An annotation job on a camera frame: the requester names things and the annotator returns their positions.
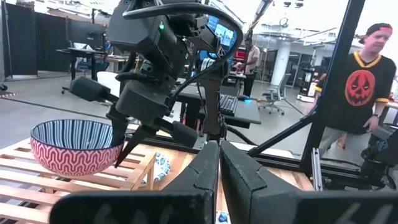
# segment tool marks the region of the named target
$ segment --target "black metal frame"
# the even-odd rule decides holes
[[[282,131],[278,135],[248,152],[248,154],[260,164],[277,169],[303,172],[307,176],[312,175],[311,152],[313,148],[319,147],[319,143],[325,129],[325,118],[327,117],[327,112],[329,111],[329,105],[327,102],[330,102],[333,99],[333,92],[330,87],[334,86],[338,80],[338,70],[348,55],[364,3],[365,0],[349,0],[348,2],[345,16],[341,24],[341,30],[336,42],[336,47],[331,58],[329,74],[325,80],[322,96],[320,97],[318,104],[312,113],[285,131]],[[305,145],[301,160],[261,154],[262,151],[265,151],[279,141],[285,139],[286,137],[311,123],[312,127],[308,134],[307,143]],[[199,149],[192,149],[176,144],[171,138],[167,137],[157,136],[155,139],[146,139],[143,143],[151,146],[166,147],[192,154],[198,154],[200,152]],[[329,177],[331,179],[338,179],[344,183],[354,185],[380,185],[378,182],[370,182],[369,179],[360,177],[359,170],[357,169],[349,169],[326,164],[322,164],[321,169],[322,176]]]

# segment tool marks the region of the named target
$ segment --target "keyboard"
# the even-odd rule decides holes
[[[238,105],[238,98],[236,96],[229,96],[221,94],[220,96],[220,110],[222,114],[228,116],[235,116],[236,107]]]

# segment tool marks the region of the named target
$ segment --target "red and white patterned bowl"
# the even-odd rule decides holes
[[[109,168],[124,143],[112,146],[111,141],[112,126],[96,121],[47,121],[30,132],[36,161],[64,177],[91,175]]]

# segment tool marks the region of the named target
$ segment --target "green led light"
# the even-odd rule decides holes
[[[162,21],[160,22],[159,29],[164,29],[164,23]]]

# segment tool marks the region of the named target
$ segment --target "jack-o-lantern print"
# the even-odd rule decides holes
[[[353,72],[346,82],[346,99],[353,106],[363,106],[372,98],[374,85],[374,75],[367,70]]]

